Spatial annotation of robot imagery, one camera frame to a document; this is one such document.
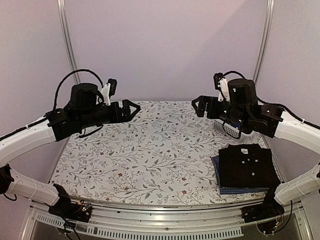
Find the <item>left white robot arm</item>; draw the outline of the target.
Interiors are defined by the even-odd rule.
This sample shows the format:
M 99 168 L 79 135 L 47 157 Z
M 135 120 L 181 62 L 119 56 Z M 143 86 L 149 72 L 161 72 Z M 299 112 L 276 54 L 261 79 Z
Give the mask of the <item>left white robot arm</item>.
M 36 121 L 0 138 L 0 192 L 42 202 L 63 216 L 74 213 L 74 205 L 62 186 L 46 184 L 20 174 L 10 167 L 13 159 L 38 147 L 59 142 L 74 134 L 88 137 L 82 131 L 106 124 L 130 122 L 140 106 L 130 100 L 112 102 L 117 82 L 110 79 L 101 90 L 93 83 L 80 83 L 71 88 L 70 100 L 63 108 L 54 108 Z

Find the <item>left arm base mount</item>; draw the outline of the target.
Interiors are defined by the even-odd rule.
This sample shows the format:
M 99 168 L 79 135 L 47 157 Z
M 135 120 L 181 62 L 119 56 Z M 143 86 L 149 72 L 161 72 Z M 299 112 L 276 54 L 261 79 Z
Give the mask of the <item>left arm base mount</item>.
M 58 192 L 58 201 L 49 206 L 48 212 L 62 219 L 75 220 L 88 223 L 92 214 L 92 204 L 84 202 L 83 199 L 72 202 L 66 190 L 58 185 L 53 184 Z

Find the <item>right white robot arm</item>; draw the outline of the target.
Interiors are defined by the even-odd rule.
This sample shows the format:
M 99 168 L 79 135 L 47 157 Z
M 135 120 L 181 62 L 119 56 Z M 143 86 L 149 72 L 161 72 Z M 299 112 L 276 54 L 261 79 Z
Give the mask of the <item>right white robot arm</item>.
M 283 105 L 263 103 L 256 94 L 252 80 L 238 78 L 214 81 L 218 97 L 201 95 L 191 102 L 198 117 L 222 120 L 240 127 L 240 132 L 257 132 L 298 144 L 315 153 L 320 152 L 320 129 L 297 118 Z M 219 150 L 219 182 L 223 188 L 264 188 L 271 190 L 271 198 L 259 206 L 262 218 L 269 218 L 278 204 L 319 190 L 320 166 L 281 183 L 272 163 L 270 149 L 259 146 L 232 145 Z

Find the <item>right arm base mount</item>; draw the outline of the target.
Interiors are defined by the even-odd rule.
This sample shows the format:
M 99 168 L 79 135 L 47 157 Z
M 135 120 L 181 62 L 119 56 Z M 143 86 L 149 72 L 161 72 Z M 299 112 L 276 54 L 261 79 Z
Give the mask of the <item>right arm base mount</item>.
M 271 187 L 267 191 L 263 202 L 256 205 L 241 208 L 241 217 L 245 223 L 262 221 L 269 218 L 280 217 L 285 213 L 283 205 L 275 200 L 276 189 Z M 271 222 L 262 222 L 257 225 L 258 230 L 265 235 L 274 234 L 280 225 L 280 220 L 273 219 Z

